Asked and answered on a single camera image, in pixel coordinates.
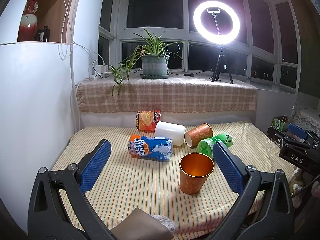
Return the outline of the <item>brown gold-patterned paper cup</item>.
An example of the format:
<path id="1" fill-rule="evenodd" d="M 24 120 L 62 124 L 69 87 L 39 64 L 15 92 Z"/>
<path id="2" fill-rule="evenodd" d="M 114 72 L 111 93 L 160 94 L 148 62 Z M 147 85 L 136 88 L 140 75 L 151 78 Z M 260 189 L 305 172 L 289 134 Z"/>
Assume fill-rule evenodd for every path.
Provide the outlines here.
<path id="1" fill-rule="evenodd" d="M 189 153 L 180 160 L 180 189 L 186 194 L 200 191 L 214 170 L 213 160 L 202 153 Z"/>

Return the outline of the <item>white cylindrical cup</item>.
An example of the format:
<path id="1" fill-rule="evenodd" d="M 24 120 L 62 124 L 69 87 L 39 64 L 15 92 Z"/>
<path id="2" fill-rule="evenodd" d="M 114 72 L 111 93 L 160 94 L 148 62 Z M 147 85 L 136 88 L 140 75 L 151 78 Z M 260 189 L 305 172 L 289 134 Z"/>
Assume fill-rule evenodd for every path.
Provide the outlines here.
<path id="1" fill-rule="evenodd" d="M 173 145 L 182 146 L 185 132 L 186 128 L 183 125 L 159 121 L 156 125 L 154 136 L 169 138 L 172 140 Z"/>

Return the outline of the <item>white lace cloth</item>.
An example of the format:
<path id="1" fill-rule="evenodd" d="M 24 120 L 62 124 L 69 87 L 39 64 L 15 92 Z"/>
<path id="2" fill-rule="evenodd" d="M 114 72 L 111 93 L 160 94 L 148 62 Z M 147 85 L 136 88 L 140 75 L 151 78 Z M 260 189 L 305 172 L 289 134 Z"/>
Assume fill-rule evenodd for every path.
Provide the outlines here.
<path id="1" fill-rule="evenodd" d="M 313 131 L 320 136 L 319 113 L 315 109 L 295 109 L 291 115 L 291 119 L 300 128 Z"/>

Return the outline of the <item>green tissue box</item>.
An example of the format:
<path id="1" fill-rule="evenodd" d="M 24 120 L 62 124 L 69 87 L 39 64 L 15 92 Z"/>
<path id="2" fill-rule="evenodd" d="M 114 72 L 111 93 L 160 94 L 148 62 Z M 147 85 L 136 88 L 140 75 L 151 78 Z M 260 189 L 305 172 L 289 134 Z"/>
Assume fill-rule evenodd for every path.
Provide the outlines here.
<path id="1" fill-rule="evenodd" d="M 287 115 L 275 116 L 271 126 L 281 132 L 287 132 L 290 119 Z"/>

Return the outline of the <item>green plastic bottle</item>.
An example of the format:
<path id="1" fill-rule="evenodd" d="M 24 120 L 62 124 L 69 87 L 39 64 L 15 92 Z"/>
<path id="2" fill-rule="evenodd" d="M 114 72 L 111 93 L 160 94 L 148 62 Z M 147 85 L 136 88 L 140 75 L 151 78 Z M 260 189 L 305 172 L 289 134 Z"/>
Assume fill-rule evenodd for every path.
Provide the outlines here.
<path id="1" fill-rule="evenodd" d="M 214 137 L 201 140 L 197 145 L 197 151 L 213 159 L 213 147 L 219 141 L 223 142 L 227 147 L 231 147 L 233 145 L 232 136 L 225 132 Z"/>

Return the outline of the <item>blue Arctic Ocean bottle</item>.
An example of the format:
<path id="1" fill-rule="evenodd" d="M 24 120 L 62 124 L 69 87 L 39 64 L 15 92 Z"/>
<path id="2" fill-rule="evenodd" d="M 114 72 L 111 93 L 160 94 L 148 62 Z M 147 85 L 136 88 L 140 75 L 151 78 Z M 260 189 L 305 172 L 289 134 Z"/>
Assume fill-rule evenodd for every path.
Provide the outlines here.
<path id="1" fill-rule="evenodd" d="M 167 161 L 171 158 L 172 140 L 166 137 L 145 137 L 131 135 L 128 144 L 129 154 Z"/>

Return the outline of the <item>orange juice bottle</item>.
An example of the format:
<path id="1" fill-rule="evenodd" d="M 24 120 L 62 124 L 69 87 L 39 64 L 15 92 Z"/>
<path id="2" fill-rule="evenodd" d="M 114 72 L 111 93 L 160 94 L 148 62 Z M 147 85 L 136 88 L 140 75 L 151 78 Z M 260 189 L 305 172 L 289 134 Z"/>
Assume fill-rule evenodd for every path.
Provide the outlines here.
<path id="1" fill-rule="evenodd" d="M 161 111 L 138 111 L 136 114 L 136 128 L 139 131 L 154 132 L 160 118 Z"/>

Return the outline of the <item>beige plaid cloth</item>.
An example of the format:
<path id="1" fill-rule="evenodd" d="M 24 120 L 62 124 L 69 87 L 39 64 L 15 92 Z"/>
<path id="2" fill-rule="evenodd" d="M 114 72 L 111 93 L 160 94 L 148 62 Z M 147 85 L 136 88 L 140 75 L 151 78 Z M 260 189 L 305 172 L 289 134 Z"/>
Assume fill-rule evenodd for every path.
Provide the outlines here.
<path id="1" fill-rule="evenodd" d="M 212 82 L 206 76 L 131 77 L 121 85 L 111 79 L 86 80 L 77 90 L 82 113 L 256 111 L 257 97 L 258 90 L 252 85 L 239 80 Z"/>

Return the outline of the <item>white power strip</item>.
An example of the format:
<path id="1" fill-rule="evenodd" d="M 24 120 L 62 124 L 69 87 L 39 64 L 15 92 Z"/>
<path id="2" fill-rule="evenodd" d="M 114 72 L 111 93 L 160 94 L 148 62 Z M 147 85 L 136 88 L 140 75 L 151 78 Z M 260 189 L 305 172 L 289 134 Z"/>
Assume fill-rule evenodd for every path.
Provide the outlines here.
<path id="1" fill-rule="evenodd" d="M 104 79 L 109 77 L 107 65 L 96 65 L 93 66 L 94 79 Z"/>

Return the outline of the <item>potted spider plant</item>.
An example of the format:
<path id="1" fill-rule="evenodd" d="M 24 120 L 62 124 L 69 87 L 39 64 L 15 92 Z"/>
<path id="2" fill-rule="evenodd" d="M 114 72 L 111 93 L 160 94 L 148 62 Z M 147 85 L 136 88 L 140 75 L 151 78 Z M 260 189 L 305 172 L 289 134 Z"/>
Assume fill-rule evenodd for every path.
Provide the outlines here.
<path id="1" fill-rule="evenodd" d="M 162 35 L 144 29 L 146 36 L 136 33 L 136 36 L 143 40 L 143 44 L 138 44 L 130 56 L 119 62 L 117 67 L 110 66 L 114 85 L 112 92 L 120 88 L 125 80 L 129 81 L 133 67 L 140 60 L 142 62 L 142 75 L 146 78 L 162 79 L 168 76 L 169 59 L 176 56 L 180 60 L 183 58 L 178 54 L 180 46 L 178 42 L 165 42 Z"/>

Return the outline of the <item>dark small bottles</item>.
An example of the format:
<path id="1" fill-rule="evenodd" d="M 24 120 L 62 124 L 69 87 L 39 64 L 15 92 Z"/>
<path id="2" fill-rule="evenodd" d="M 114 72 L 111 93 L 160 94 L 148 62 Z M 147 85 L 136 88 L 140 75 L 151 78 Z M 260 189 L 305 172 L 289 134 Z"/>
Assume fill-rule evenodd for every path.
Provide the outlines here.
<path id="1" fill-rule="evenodd" d="M 49 42 L 50 41 L 50 29 L 47 25 L 43 29 L 38 29 L 34 36 L 34 41 Z"/>

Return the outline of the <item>red white vase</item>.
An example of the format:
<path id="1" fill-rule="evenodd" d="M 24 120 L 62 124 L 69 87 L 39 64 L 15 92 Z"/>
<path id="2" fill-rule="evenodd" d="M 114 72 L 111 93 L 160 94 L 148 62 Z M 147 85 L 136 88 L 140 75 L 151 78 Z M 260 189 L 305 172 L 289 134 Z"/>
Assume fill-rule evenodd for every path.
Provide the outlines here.
<path id="1" fill-rule="evenodd" d="M 19 31 L 18 31 L 18 41 L 32 41 L 34 35 L 37 31 L 37 16 L 35 15 L 38 7 L 39 1 L 42 0 L 27 0 L 25 5 Z"/>

